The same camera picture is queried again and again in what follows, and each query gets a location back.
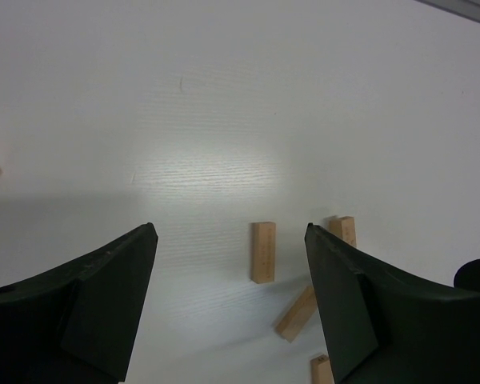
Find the white wood grain surface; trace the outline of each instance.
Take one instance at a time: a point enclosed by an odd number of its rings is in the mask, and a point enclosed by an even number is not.
[[[155,224],[129,384],[309,382],[318,315],[273,332],[309,221],[353,215],[361,250],[446,284],[480,258],[480,25],[411,0],[4,0],[0,167],[0,285]]]

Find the fallen wooden block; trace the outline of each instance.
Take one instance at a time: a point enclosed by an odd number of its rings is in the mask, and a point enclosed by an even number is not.
[[[252,224],[251,280],[257,284],[275,280],[275,222]]]
[[[355,238],[355,221],[351,216],[344,218],[334,218],[329,221],[329,232],[338,236],[341,240],[357,247]]]
[[[275,330],[288,342],[292,342],[317,308],[317,298],[314,295],[314,289],[312,286],[307,286],[275,327]]]
[[[311,382],[313,384],[333,384],[330,360],[324,354],[311,360]]]

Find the upright wooden block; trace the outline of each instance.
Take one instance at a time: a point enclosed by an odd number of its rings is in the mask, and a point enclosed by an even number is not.
[[[286,312],[275,330],[288,342],[295,340],[304,325],[317,310],[317,298],[312,286],[307,286],[297,301]]]
[[[257,284],[275,280],[275,222],[252,225],[253,252],[251,279]]]
[[[351,246],[358,246],[355,238],[355,222],[351,216],[332,219],[329,222],[329,232],[335,234]]]
[[[313,384],[333,384],[330,360],[324,354],[311,360],[311,382]]]

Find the black round object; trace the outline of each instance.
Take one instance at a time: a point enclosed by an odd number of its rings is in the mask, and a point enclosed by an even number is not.
[[[480,292],[480,259],[468,262],[457,271],[454,286]]]

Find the wooden toy block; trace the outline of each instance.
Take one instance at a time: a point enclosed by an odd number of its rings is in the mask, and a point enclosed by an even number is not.
[[[275,330],[288,342],[292,342],[317,308],[317,298],[314,295],[314,289],[312,286],[307,286],[297,301],[286,312]]]
[[[311,360],[311,382],[312,384],[333,384],[330,360],[324,354]]]
[[[351,216],[334,218],[329,222],[329,232],[338,236],[341,240],[357,247],[355,238],[355,221]]]
[[[252,224],[251,280],[257,284],[275,280],[275,222]]]

